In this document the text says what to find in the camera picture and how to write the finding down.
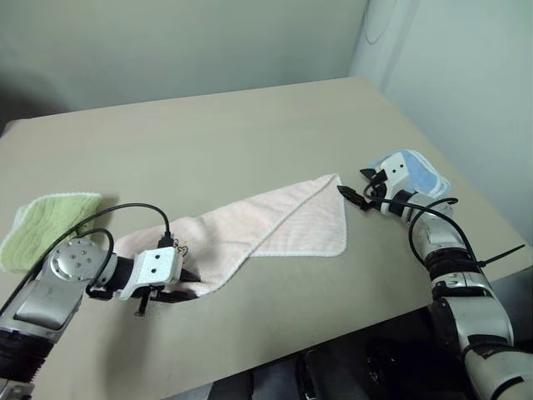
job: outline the table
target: table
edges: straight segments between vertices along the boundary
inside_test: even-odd
[[[413,148],[453,184],[455,220],[479,259],[523,243],[430,141],[363,78],[268,87],[14,122],[0,139],[0,236],[45,193],[100,192],[103,206],[154,203],[171,219],[291,183],[358,170]],[[35,398],[157,399],[425,306],[429,278],[394,218],[346,205],[334,258],[253,258],[219,291],[177,305],[85,299],[35,383]],[[160,223],[147,210],[102,221],[116,238]],[[525,250],[486,268],[532,264]],[[0,301],[19,276],[2,275]]]

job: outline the pink towel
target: pink towel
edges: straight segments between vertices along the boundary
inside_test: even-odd
[[[171,223],[188,247],[184,268],[201,282],[180,282],[173,290],[197,296],[214,292],[249,257],[333,257],[346,249],[344,198],[337,174],[296,183],[234,202],[200,217]],[[153,248],[161,227],[121,237],[116,252],[133,257]]]

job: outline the folded towel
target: folded towel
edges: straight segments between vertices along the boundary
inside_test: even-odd
[[[450,181],[440,175],[431,163],[419,152],[404,149],[394,153],[401,153],[406,160],[407,171],[409,171],[408,190],[410,192],[423,193],[432,198],[443,198],[450,193]],[[387,154],[385,157],[373,162],[371,168],[378,167],[383,160],[389,158],[394,153]]]
[[[101,201],[98,193],[58,193],[20,207],[0,244],[0,268],[13,273],[28,271],[54,240],[94,214]]]
[[[344,198],[338,175],[235,202],[200,217],[183,217],[171,229],[188,247],[184,268],[200,282],[173,289],[201,296],[222,286],[249,257],[333,257],[346,249]],[[161,227],[121,237],[115,251],[133,257],[157,243]]]

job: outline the wall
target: wall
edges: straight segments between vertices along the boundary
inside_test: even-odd
[[[345,77],[365,5],[7,0],[0,101],[79,110]]]
[[[533,243],[531,0],[368,11],[351,75],[372,79]]]

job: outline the black cable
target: black cable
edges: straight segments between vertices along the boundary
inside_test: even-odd
[[[154,210],[161,214],[164,222],[165,222],[165,230],[166,233],[170,236],[170,223],[168,222],[167,215],[158,207],[153,206],[151,204],[146,204],[144,202],[128,202],[125,204],[119,204],[117,206],[113,206],[110,208],[105,208],[100,212],[97,212],[96,214],[91,215],[90,217],[85,218],[81,222],[78,222],[73,227],[69,228],[64,234],[62,234],[60,237],[58,237],[42,254],[42,256],[33,264],[32,268],[27,272],[27,274],[24,276],[24,278],[20,281],[20,283],[15,287],[15,290],[11,293],[7,301],[3,304],[2,309],[0,309],[0,315],[6,311],[7,306],[11,303],[11,301],[17,296],[17,294],[26,286],[26,283],[30,280],[34,279],[40,272],[42,268],[42,260],[65,238],[67,238],[70,234],[77,231],[79,228],[81,228],[86,223],[91,222],[93,219],[99,218],[102,215],[105,215],[107,213],[111,213],[113,211],[116,211],[121,208],[129,208],[129,207],[141,207],[141,208],[150,208],[151,210]]]
[[[363,196],[365,196],[369,200],[373,200],[376,203],[395,204],[395,205],[398,205],[398,206],[414,208],[416,210],[422,211],[422,212],[419,212],[419,214],[429,213],[431,215],[435,215],[436,217],[439,217],[439,218],[445,220],[447,223],[449,223],[457,231],[457,233],[459,233],[459,236],[461,236],[461,240],[465,244],[466,251],[470,255],[472,261],[474,263],[477,263],[476,255],[474,254],[474,250],[472,249],[472,246],[470,245],[470,242],[469,242],[468,238],[466,237],[466,235],[463,232],[463,230],[461,229],[461,227],[459,225],[457,225],[457,222],[455,222],[453,219],[451,219],[450,217],[447,217],[443,213],[435,211],[435,210],[433,210],[433,209],[431,209],[429,207],[419,206],[418,204],[414,204],[412,202],[402,202],[402,201],[399,201],[399,200],[389,200],[389,199],[386,199],[386,198],[380,198],[380,197],[372,196],[372,195],[368,194],[368,189],[371,186],[372,186],[372,183],[369,183],[368,185],[366,185],[365,190],[363,191]],[[416,252],[416,250],[414,251],[414,254],[415,254],[415,256],[418,255],[418,257],[417,257],[418,261],[420,261],[422,263],[422,265],[425,265],[424,261],[421,260],[420,254],[418,254],[418,252]]]
[[[516,250],[520,250],[521,248],[524,248],[526,245],[521,244],[520,246],[516,246],[512,248],[511,250],[507,250],[506,252],[503,252],[502,254],[498,254],[497,256],[494,256],[493,258],[489,258],[485,261],[479,261],[478,265],[480,267],[484,267],[486,264],[493,263],[494,261],[498,261],[500,258],[507,257],[509,254],[514,253]]]
[[[436,202],[432,202],[431,204],[428,204],[426,207],[432,208],[432,207],[436,206],[437,204],[441,204],[443,202],[444,203],[448,203],[448,204],[456,204],[456,203],[459,202],[459,199],[455,198],[455,197],[442,198],[441,200],[437,200]],[[413,254],[415,254],[416,259],[418,261],[420,261],[420,263],[422,265],[426,265],[426,263],[424,262],[424,260],[420,256],[420,254],[415,249],[415,244],[413,242],[413,230],[415,228],[416,221],[418,221],[418,218],[420,218],[423,213],[425,213],[425,211],[420,211],[420,212],[417,213],[417,215],[415,215],[412,218],[412,220],[410,222],[410,225],[409,225],[409,231],[407,233],[407,236],[409,238],[409,247],[411,248],[411,251],[413,252]]]
[[[91,296],[91,289],[96,283],[96,281],[100,278],[100,275],[102,275],[103,270],[106,269],[107,265],[109,264],[109,260],[111,260],[111,257],[113,255],[113,248],[115,247],[115,241],[113,240],[113,235],[111,235],[111,232],[109,232],[107,229],[103,227],[95,227],[94,229],[90,229],[80,235],[77,235],[76,238],[83,238],[84,236],[91,235],[93,233],[103,233],[107,236],[108,241],[108,248],[106,257],[103,259],[102,265],[97,270],[97,273],[95,273],[94,277],[92,277],[89,284],[85,287],[85,293],[88,296]]]

